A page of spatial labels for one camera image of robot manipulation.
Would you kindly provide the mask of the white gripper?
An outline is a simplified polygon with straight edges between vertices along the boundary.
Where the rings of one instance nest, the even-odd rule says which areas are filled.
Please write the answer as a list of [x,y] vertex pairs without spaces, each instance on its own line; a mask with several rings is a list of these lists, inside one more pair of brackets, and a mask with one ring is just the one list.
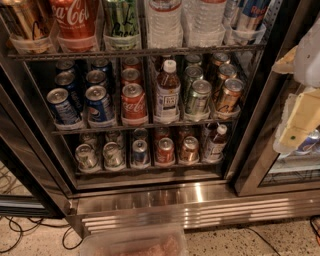
[[273,149],[280,154],[296,150],[320,125],[320,18],[300,40],[272,66],[278,74],[292,74],[307,87],[302,93],[290,93],[275,133]]

